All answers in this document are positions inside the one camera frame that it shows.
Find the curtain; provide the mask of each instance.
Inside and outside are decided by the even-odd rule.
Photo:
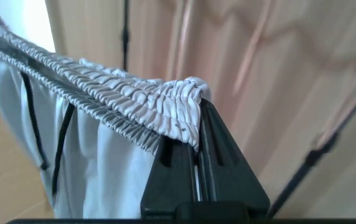
[[[121,67],[122,0],[47,8],[58,53]],[[204,79],[272,202],[356,87],[356,1],[130,0],[129,29],[128,72]],[[278,217],[356,217],[356,116]]]

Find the garment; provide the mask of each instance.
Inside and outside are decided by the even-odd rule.
[[[197,150],[201,98],[210,91],[198,78],[142,80],[75,62],[0,20],[0,114],[39,168],[57,218],[139,218],[160,135]]]

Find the beige curtain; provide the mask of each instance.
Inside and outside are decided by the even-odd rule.
[[[128,71],[206,80],[273,202],[356,87],[356,1],[130,2]],[[122,65],[122,0],[47,7],[57,52]],[[356,117],[278,217],[356,217]]]

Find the white fabric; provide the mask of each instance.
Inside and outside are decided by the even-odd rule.
[[[154,159],[152,153],[143,149],[158,144],[140,145],[141,142],[155,140],[149,136],[158,134],[198,146],[200,98],[210,99],[208,86],[202,80],[188,78],[163,83],[141,80],[86,60],[75,63],[14,36],[3,26],[0,47],[0,58],[4,60],[0,60],[0,114],[26,154],[40,166],[43,161],[19,73],[25,71],[30,77],[42,146],[50,165],[40,171],[41,177],[55,217],[139,218],[139,203]],[[34,65],[26,65],[21,57],[35,60]],[[77,91],[54,85],[53,81],[69,81]],[[84,101],[80,98],[83,94],[98,103]],[[57,194],[53,198],[54,158],[69,103],[76,109],[68,126]],[[110,124],[108,119],[100,118],[105,108],[108,116],[112,113],[113,119],[117,118],[116,122]]]

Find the wooden floor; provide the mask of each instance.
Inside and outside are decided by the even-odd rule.
[[[0,118],[0,223],[15,218],[50,218],[39,172]]]

